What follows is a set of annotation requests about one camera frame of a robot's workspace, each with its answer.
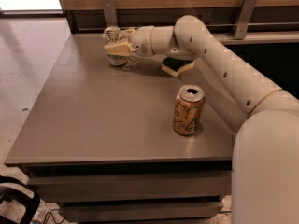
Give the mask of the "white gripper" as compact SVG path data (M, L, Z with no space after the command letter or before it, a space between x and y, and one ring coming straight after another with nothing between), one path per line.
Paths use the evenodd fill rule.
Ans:
M143 26L137 30L135 28L121 30L121 36L126 39L104 45L105 51L116 56L129 57L136 52L139 56L151 57L154 55L151 47L152 31L153 26Z

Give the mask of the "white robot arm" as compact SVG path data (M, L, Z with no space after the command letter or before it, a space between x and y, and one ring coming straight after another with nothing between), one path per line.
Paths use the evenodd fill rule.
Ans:
M248 118L233 149L232 224L298 224L299 101L220 43L196 17L105 30L109 55L202 59Z

